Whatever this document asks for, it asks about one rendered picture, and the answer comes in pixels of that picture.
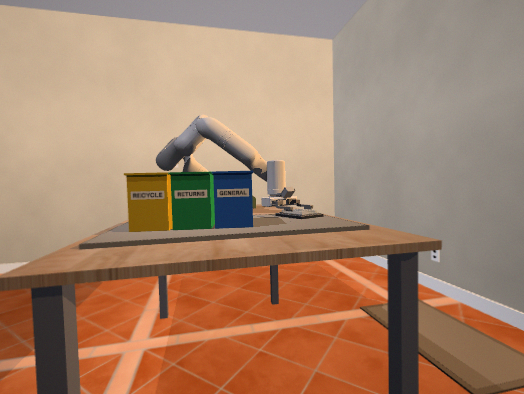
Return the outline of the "green open bin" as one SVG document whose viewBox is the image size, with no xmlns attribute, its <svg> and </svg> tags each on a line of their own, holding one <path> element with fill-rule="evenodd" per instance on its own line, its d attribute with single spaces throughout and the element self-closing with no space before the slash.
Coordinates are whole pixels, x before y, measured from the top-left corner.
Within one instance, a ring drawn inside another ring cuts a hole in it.
<svg viewBox="0 0 524 394">
<path fill-rule="evenodd" d="M 214 180 L 210 172 L 168 172 L 171 177 L 173 230 L 212 229 Z"/>
</svg>

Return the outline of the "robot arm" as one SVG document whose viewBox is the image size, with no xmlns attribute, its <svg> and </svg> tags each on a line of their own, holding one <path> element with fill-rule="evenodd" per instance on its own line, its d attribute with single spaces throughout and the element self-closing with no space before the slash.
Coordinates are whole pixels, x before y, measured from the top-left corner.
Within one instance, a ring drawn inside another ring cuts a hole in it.
<svg viewBox="0 0 524 394">
<path fill-rule="evenodd" d="M 214 142 L 265 180 L 268 195 L 291 198 L 296 191 L 293 187 L 285 187 L 285 161 L 266 162 L 249 143 L 218 120 L 206 115 L 199 115 L 180 136 L 173 138 L 159 152 L 156 157 L 157 166 L 170 171 L 185 156 L 183 172 L 209 172 L 192 155 L 205 139 Z"/>
</svg>

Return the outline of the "yellow bin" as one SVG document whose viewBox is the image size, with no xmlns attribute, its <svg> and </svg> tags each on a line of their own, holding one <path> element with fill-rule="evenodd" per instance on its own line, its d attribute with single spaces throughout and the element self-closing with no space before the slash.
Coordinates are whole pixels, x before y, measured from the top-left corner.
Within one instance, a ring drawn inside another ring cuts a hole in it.
<svg viewBox="0 0 524 394">
<path fill-rule="evenodd" d="M 168 172 L 124 175 L 127 179 L 129 232 L 171 230 L 171 177 Z"/>
</svg>

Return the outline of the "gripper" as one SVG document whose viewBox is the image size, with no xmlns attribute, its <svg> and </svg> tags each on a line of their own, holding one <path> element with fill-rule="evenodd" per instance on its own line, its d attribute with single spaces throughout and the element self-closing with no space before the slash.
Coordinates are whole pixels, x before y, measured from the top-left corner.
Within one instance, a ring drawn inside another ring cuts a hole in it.
<svg viewBox="0 0 524 394">
<path fill-rule="evenodd" d="M 304 209 L 313 209 L 313 205 L 305 205 L 300 204 L 300 200 L 297 199 L 296 196 L 292 196 L 291 198 L 283 198 L 283 197 L 277 197 L 277 196 L 268 196 L 268 197 L 262 197 L 262 206 L 263 207 L 274 207 L 279 209 L 284 209 L 285 211 L 293 211 L 293 207 L 289 207 L 286 205 L 297 205 L 299 207 L 304 207 Z"/>
</svg>

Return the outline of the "blue open bin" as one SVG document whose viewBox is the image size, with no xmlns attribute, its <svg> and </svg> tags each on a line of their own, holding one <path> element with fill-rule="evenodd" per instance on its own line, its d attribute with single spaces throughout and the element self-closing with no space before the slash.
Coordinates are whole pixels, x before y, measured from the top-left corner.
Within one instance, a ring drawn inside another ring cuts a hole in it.
<svg viewBox="0 0 524 394">
<path fill-rule="evenodd" d="M 211 171 L 215 229 L 253 227 L 253 171 Z"/>
</svg>

